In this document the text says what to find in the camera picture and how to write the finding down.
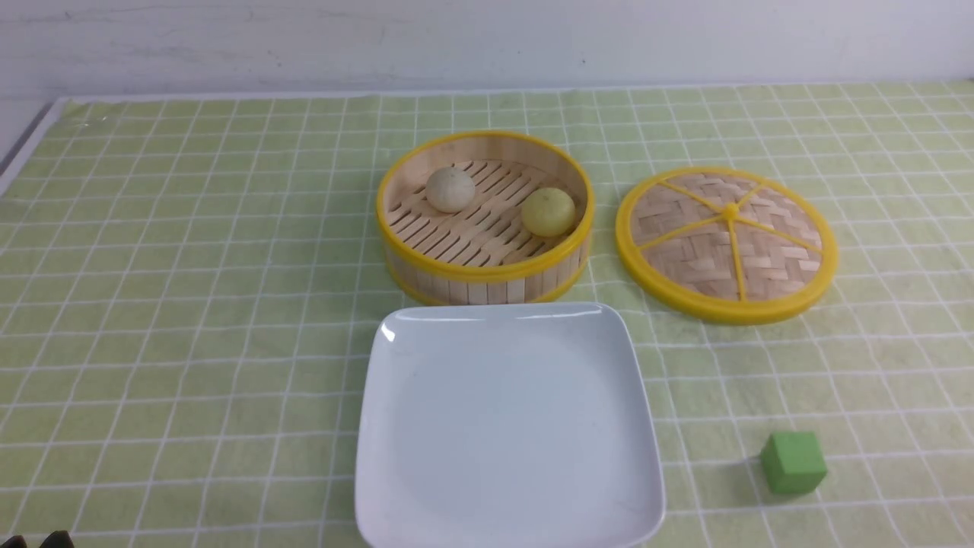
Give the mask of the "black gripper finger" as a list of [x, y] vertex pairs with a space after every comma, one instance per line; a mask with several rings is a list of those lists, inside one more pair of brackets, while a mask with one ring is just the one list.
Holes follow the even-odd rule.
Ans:
[[27, 548], [27, 541], [21, 535], [14, 535], [4, 541], [0, 548]]

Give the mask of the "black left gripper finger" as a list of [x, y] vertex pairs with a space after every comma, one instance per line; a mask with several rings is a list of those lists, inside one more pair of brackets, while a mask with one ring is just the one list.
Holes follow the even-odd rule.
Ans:
[[74, 548], [74, 541], [69, 533], [69, 531], [53, 531], [49, 534], [39, 548]]

